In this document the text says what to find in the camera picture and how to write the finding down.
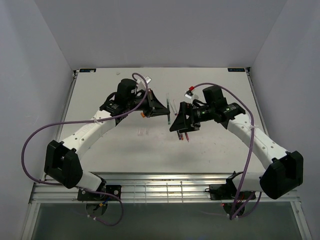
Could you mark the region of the red gel pen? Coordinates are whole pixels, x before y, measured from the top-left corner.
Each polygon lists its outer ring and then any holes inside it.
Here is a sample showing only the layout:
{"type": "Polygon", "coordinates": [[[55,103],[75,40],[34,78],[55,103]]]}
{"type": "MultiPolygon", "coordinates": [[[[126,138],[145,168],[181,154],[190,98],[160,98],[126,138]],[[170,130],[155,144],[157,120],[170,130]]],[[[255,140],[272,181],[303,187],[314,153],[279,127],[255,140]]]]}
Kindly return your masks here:
{"type": "Polygon", "coordinates": [[[186,140],[187,140],[188,142],[190,142],[190,138],[189,138],[189,136],[188,136],[188,133],[187,133],[187,132],[185,132],[185,138],[186,138],[186,140]]]}

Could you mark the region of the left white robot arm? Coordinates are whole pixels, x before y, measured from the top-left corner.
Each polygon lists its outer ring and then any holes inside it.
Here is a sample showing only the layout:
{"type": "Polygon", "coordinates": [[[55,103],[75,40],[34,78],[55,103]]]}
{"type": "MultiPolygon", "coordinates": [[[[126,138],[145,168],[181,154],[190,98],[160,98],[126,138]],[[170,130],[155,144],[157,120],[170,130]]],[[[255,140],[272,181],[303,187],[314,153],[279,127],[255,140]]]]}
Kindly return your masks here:
{"type": "Polygon", "coordinates": [[[170,110],[165,107],[147,87],[138,88],[139,82],[124,78],[99,107],[91,122],[83,125],[60,142],[52,140],[46,149],[44,172],[66,187],[87,189],[95,199],[106,195],[103,179],[84,171],[81,158],[105,133],[115,128],[130,111],[141,111],[147,118],[165,116],[170,110]]]}

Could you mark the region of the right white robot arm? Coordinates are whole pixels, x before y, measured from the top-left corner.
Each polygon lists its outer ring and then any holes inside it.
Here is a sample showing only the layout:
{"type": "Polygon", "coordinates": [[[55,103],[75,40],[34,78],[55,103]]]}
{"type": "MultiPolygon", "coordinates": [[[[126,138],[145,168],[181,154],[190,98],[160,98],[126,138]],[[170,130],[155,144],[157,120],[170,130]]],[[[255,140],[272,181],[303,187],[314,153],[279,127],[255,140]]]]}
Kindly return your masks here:
{"type": "Polygon", "coordinates": [[[250,173],[246,164],[243,171],[233,172],[225,184],[211,190],[214,199],[237,199],[244,192],[263,192],[276,200],[303,183],[304,159],[298,151],[286,150],[255,127],[244,104],[228,103],[222,87],[213,85],[202,92],[204,102],[195,99],[180,103],[170,132],[195,132],[202,122],[215,121],[237,136],[249,148],[249,155],[255,155],[265,169],[263,173],[250,173]]]}

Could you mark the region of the blue capped white marker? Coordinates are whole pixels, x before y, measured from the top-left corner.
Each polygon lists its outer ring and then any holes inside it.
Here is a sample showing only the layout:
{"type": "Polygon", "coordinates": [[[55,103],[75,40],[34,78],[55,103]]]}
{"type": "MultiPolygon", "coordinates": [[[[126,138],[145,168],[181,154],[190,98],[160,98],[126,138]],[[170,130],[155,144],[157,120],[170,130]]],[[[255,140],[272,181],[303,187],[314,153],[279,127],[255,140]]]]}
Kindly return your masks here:
{"type": "Polygon", "coordinates": [[[175,108],[173,107],[173,105],[172,105],[172,103],[171,103],[171,101],[170,101],[170,100],[169,100],[168,102],[169,102],[169,106],[170,106],[170,108],[171,108],[171,110],[172,110],[173,114],[176,116],[176,115],[177,115],[177,112],[176,112],[175,108]]]}

